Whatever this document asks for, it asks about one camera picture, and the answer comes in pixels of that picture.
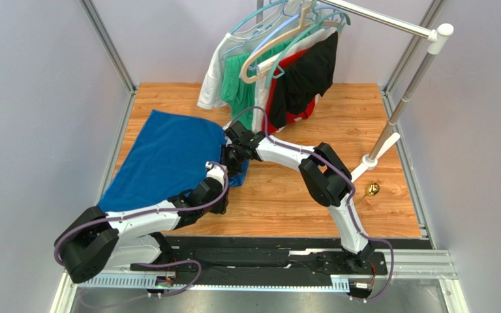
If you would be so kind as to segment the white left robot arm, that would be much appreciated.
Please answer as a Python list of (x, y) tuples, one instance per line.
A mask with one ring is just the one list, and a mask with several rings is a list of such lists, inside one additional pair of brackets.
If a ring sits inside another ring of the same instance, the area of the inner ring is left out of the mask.
[(55, 241), (53, 256), (74, 283), (101, 271), (141, 267), (160, 261), (168, 250), (163, 234), (195, 224), (207, 213), (225, 212), (229, 188), (226, 166), (205, 165), (206, 176), (194, 189), (130, 211), (86, 209)]

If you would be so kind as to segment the blue cloth napkin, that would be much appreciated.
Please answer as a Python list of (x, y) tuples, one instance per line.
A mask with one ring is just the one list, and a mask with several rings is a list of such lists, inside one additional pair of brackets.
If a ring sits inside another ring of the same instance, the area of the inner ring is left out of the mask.
[(212, 121), (153, 110), (97, 205), (105, 213), (130, 211), (194, 189), (206, 163), (220, 162), (225, 143)]

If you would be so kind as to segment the gold spoon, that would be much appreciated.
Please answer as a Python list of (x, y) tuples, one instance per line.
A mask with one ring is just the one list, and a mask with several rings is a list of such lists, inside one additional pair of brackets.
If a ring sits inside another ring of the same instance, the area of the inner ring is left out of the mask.
[(377, 193), (379, 193), (379, 191), (380, 191), (380, 185), (378, 183), (371, 183), (366, 187), (365, 192), (362, 195), (362, 197), (354, 200), (354, 203), (358, 204), (366, 198), (374, 197), (377, 195)]

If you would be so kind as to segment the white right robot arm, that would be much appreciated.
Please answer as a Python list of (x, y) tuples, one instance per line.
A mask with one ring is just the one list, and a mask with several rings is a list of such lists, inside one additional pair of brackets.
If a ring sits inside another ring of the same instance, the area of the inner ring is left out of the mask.
[(235, 121), (224, 129), (228, 144), (224, 163), (232, 174), (239, 174), (248, 160), (272, 162), (298, 171), (312, 199), (327, 207), (339, 231), (347, 264), (364, 267), (374, 253), (366, 238), (352, 196), (352, 174), (337, 153), (326, 143), (316, 147), (280, 140), (265, 132), (253, 132)]

